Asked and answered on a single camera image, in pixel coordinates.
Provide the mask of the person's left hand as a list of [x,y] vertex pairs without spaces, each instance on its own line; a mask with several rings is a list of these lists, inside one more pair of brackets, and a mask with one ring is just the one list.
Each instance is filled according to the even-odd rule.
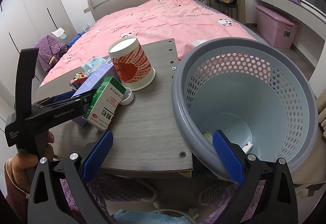
[[7,185],[7,198],[29,194],[32,180],[27,176],[28,169],[34,169],[39,162],[36,155],[19,152],[8,159],[4,165],[4,176]]

